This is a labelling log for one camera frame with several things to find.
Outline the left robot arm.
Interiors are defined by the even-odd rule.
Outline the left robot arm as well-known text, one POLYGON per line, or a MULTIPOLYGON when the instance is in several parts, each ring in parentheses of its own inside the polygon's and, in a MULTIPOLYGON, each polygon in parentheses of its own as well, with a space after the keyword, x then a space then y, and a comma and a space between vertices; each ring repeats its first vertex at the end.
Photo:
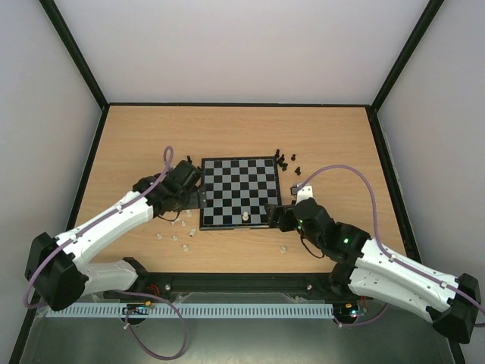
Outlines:
POLYGON ((188 161, 140 179, 113 206, 55 237, 42 233, 31 243, 25 277, 42 303, 61 311, 90 293, 129 290, 142 276, 135 259, 93 263, 117 238, 167 212, 187 209, 202 178, 188 161))

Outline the black and silver chessboard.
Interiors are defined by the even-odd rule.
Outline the black and silver chessboard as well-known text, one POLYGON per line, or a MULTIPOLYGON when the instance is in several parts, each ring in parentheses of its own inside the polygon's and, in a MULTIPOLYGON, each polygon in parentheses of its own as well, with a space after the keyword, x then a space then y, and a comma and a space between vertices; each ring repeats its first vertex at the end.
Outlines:
POLYGON ((276 159, 272 156, 204 158, 202 186, 207 206, 200 210, 201 231, 268 228, 266 203, 281 204, 276 159), (242 221, 247 212, 249 220, 242 221))

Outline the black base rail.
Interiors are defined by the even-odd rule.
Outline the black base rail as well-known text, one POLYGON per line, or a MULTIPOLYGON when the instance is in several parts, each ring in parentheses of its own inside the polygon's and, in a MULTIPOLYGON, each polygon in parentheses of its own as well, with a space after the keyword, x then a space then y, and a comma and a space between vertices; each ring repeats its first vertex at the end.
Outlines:
POLYGON ((177 293, 331 292, 328 273, 150 273, 148 284, 177 293))

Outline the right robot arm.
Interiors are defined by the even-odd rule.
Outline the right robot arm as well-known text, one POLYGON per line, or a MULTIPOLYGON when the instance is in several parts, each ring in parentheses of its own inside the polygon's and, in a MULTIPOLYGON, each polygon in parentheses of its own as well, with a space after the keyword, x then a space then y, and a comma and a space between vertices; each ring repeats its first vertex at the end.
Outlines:
POLYGON ((298 232, 334 261, 328 281, 337 296, 378 299, 414 313, 450 340, 470 342, 479 311, 476 278, 455 277, 409 259, 368 232, 334 221, 313 198, 264 208, 271 228, 298 232))

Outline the black enclosure frame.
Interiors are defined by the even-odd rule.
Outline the black enclosure frame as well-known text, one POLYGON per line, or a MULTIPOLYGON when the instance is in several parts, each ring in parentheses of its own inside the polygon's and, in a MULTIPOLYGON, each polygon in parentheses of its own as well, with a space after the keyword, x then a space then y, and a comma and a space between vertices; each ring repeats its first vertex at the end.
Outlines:
MULTIPOLYGON (((91 148, 89 150, 88 158, 86 160, 85 168, 80 180, 80 184, 77 190, 77 194, 71 209, 70 217, 67 223, 69 228, 73 227, 74 220, 80 209, 80 203, 86 190, 88 177, 92 170, 95 154, 101 140, 102 132, 105 126, 105 121, 108 116, 109 108, 111 106, 220 106, 220 107, 325 107, 331 108, 331 104, 324 103, 288 103, 288 102, 108 102, 103 95, 97 81, 91 69, 89 68, 83 53, 80 51, 79 46, 72 32, 69 29, 66 21, 64 20, 58 6, 54 1, 41 1, 40 5, 43 8, 50 23, 55 28, 55 31, 59 35, 64 47, 69 52, 71 59, 77 66, 78 71, 83 77, 86 85, 89 87, 90 92, 94 96, 96 102, 102 113, 99 118, 99 123, 96 128, 95 136, 92 141, 91 148)), ((402 192, 400 191, 400 185, 397 181, 397 173, 393 167, 393 163, 390 160, 390 149, 384 141, 382 127, 380 125, 377 113, 384 104, 387 96, 394 87, 396 81, 399 79, 402 71, 405 69, 409 59, 418 47, 422 37, 426 33, 428 27, 432 24, 438 11, 442 7, 442 1, 429 1, 426 4, 423 12, 421 13, 417 23, 415 24, 411 34, 406 40, 399 56, 397 57, 390 72, 386 76, 383 85, 377 93, 374 101, 370 105, 363 104, 368 116, 368 121, 371 127, 371 131, 374 138, 374 143, 377 148, 381 167, 383 169, 383 175, 386 180, 386 185, 390 193, 391 202, 393 204, 394 212, 397 217, 397 222, 402 236, 404 247, 408 256, 413 259, 419 260, 420 253, 415 241, 414 233, 412 232, 411 224, 408 218, 405 204, 402 199, 402 192)))

